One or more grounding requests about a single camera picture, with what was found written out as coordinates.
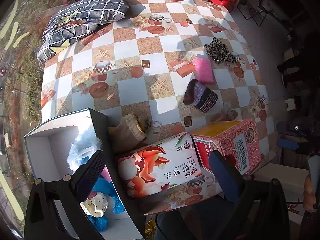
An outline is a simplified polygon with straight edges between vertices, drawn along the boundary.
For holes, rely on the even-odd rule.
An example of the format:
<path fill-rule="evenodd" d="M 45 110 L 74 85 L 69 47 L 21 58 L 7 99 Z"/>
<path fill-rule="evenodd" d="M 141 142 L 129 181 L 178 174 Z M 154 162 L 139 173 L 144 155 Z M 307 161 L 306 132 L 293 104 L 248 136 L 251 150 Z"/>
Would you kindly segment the person's hand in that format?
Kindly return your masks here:
<path fill-rule="evenodd" d="M 312 211 L 313 206 L 316 204 L 316 197 L 312 192 L 312 181 L 310 175 L 308 175 L 304 181 L 304 199 L 303 207 L 306 211 Z"/>

